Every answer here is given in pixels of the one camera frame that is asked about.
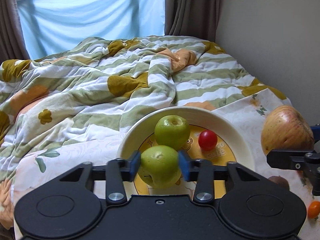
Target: cherry tomato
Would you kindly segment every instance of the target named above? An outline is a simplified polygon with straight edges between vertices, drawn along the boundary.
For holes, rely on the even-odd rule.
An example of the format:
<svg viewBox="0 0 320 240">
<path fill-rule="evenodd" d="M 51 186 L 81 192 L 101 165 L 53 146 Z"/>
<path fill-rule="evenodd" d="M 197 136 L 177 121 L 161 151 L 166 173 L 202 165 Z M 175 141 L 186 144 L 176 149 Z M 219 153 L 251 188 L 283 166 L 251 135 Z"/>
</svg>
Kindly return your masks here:
<svg viewBox="0 0 320 240">
<path fill-rule="evenodd" d="M 316 218 L 320 214 L 320 202 L 313 201 L 308 207 L 308 218 Z"/>
<path fill-rule="evenodd" d="M 211 151 L 213 150 L 218 142 L 217 135 L 210 130 L 204 130 L 200 133 L 198 138 L 198 143 L 201 149 L 204 151 Z"/>
</svg>

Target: white floral tablecloth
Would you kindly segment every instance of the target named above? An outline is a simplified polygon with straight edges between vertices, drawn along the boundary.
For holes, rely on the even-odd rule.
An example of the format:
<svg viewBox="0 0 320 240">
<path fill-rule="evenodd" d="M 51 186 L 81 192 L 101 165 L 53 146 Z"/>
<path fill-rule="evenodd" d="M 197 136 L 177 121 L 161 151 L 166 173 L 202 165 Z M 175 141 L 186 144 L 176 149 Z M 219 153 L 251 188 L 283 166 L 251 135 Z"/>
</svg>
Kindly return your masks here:
<svg viewBox="0 0 320 240">
<path fill-rule="evenodd" d="M 305 178 L 300 177 L 296 171 L 270 168 L 261 148 L 260 135 L 263 122 L 270 111 L 283 105 L 283 103 L 290 104 L 289 100 L 281 101 L 269 89 L 265 89 L 257 94 L 218 108 L 214 112 L 229 120 L 247 140 L 254 153 L 256 172 L 267 178 L 274 175 L 286 178 L 289 182 L 290 190 L 298 195 L 306 206 L 309 206 L 313 200 L 320 200 L 320 197 L 312 195 L 310 183 Z M 82 162 L 90 161 L 93 165 L 104 165 L 107 161 L 116 158 L 116 152 L 123 137 L 124 134 L 118 133 L 104 140 L 66 145 L 56 149 L 54 152 L 58 152 L 59 155 L 55 158 L 46 158 L 45 172 L 39 169 L 35 159 L 40 154 L 45 157 L 46 155 L 54 154 L 54 152 L 49 153 L 47 151 L 44 154 L 46 151 L 43 150 L 26 155 L 20 161 L 16 171 L 13 193 L 14 205 L 26 193 Z M 103 181 L 95 184 L 94 193 L 99 198 L 105 197 L 105 183 Z M 15 234 L 17 239 L 22 237 L 16 224 Z M 320 219 L 306 219 L 299 237 L 302 240 L 319 240 Z"/>
</svg>

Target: bowl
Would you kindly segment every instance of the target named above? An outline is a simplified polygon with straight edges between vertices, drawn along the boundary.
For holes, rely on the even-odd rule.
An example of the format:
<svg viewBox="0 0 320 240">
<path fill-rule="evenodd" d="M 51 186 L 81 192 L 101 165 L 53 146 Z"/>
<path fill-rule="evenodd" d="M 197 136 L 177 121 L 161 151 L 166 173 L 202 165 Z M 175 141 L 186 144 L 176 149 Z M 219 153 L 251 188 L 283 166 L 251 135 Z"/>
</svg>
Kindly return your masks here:
<svg viewBox="0 0 320 240">
<path fill-rule="evenodd" d="M 208 110 L 191 106 L 174 106 L 157 110 L 146 115 L 135 123 L 123 138 L 118 152 L 118 158 L 128 159 L 133 151 L 145 151 L 157 145 L 154 139 L 154 129 L 157 122 L 167 115 L 178 115 L 185 118 L 191 128 L 188 142 L 182 147 L 191 158 L 205 158 L 214 165 L 226 165 L 228 161 L 237 161 L 251 170 L 255 170 L 253 154 L 246 141 L 237 129 L 226 119 Z M 197 138 L 201 131 L 211 130 L 218 135 L 216 148 L 211 152 L 204 152 L 198 145 Z M 127 198 L 131 195 L 183 195 L 189 194 L 193 198 L 195 182 L 186 182 L 181 177 L 175 185 L 164 189 L 154 189 L 145 184 L 137 174 L 134 182 L 124 182 Z M 215 181 L 215 197 L 225 194 L 223 181 Z"/>
</svg>

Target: green apple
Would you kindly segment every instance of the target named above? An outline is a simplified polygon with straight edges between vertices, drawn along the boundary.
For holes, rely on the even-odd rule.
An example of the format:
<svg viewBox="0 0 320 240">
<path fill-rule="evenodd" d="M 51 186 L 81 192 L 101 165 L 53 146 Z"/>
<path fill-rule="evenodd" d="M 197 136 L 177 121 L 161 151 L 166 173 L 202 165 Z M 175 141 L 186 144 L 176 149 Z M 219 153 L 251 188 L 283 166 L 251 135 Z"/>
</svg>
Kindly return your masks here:
<svg viewBox="0 0 320 240">
<path fill-rule="evenodd" d="M 141 154 L 138 174 L 153 188 L 173 186 L 181 176 L 177 151 L 165 145 L 148 148 Z"/>
<path fill-rule="evenodd" d="M 167 145 L 175 150 L 180 149 L 188 141 L 189 136 L 189 123 L 181 116 L 162 117 L 155 127 L 155 138 L 158 145 Z"/>
</svg>

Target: cartoon print on plate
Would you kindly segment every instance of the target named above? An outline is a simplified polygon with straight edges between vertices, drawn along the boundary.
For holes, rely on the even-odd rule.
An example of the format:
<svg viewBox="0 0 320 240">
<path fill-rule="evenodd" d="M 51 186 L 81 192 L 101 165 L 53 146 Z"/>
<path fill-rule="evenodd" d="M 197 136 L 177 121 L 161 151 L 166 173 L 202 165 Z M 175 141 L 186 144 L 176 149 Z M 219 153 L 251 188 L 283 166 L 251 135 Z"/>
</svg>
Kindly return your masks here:
<svg viewBox="0 0 320 240">
<path fill-rule="evenodd" d="M 181 148 L 188 152 L 192 159 L 207 159 L 214 165 L 226 165 L 228 161 L 235 161 L 233 152 L 227 143 L 218 136 L 217 146 L 214 150 L 205 152 L 200 149 L 198 145 L 199 134 L 205 130 L 203 127 L 196 125 L 190 125 L 190 137 L 186 144 Z M 154 134 L 150 135 L 139 147 L 139 151 L 144 152 L 146 149 L 158 145 L 154 138 Z M 183 177 L 176 182 L 172 187 L 165 189 L 154 189 L 151 186 L 145 184 L 139 177 L 136 176 L 134 180 L 134 186 L 139 195 L 171 195 L 171 194 L 189 194 L 193 198 L 193 193 L 196 188 L 195 182 L 186 182 Z M 225 186 L 223 181 L 215 181 L 215 197 L 221 198 L 225 193 Z"/>
</svg>

